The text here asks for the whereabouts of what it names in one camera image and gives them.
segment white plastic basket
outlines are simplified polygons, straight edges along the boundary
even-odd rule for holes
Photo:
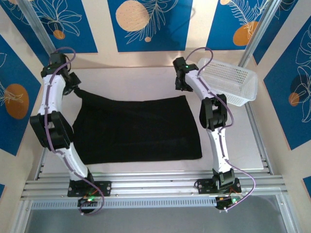
[[[201,68],[209,58],[201,58],[198,67]],[[228,63],[212,60],[200,75],[218,94],[225,94],[227,102],[242,106],[256,99],[258,78],[251,70]]]

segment black mounting plate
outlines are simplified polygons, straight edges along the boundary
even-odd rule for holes
[[[95,181],[94,184],[103,192],[103,195],[105,197],[110,196],[111,181]],[[87,186],[86,188],[77,189],[76,186],[73,185],[73,182],[70,181],[67,196],[70,198],[81,198],[81,197],[84,197],[89,191],[90,191],[90,186]],[[100,197],[101,194],[99,192],[96,192],[92,196]]]
[[[199,194],[226,194],[230,193],[230,188],[232,188],[237,193],[242,192],[241,184],[238,178],[235,178],[233,185],[222,189],[217,189],[215,187],[213,179],[198,179],[194,183],[194,187],[199,190]]]

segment white table surface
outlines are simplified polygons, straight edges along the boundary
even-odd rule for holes
[[[205,129],[199,122],[201,103],[193,92],[175,90],[175,71],[173,67],[161,68],[107,68],[77,69],[74,71],[82,83],[79,87],[112,100],[157,100],[186,95],[194,115],[201,139],[203,157],[197,160],[165,162],[132,162],[88,165],[91,172],[142,172],[142,171],[196,171],[211,170],[212,151]],[[74,93],[64,96],[62,113],[73,125],[82,100]],[[231,163],[241,169],[263,169],[260,154],[248,120],[245,107],[229,105],[235,124],[226,130],[226,141]],[[61,160],[48,152],[43,173],[66,172]]]

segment metal pole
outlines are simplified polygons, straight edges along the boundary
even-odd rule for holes
[[[263,34],[266,32],[276,10],[278,9],[282,0],[267,0],[269,1],[266,10],[264,11],[258,26],[256,27],[253,36],[251,37],[248,45],[245,48],[245,52],[238,64],[240,67],[245,67],[253,55],[259,41],[261,40]]]
[[[27,19],[32,30],[35,32],[35,35],[41,42],[43,48],[50,56],[50,54],[56,50],[55,46],[52,43],[47,31],[43,27],[35,10],[33,9],[31,2],[28,0],[17,0],[17,4],[21,12],[24,14],[25,18]]]

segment black cloth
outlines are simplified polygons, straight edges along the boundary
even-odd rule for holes
[[[82,107],[74,146],[85,164],[168,161],[202,157],[200,137],[185,96],[116,101],[76,89]]]

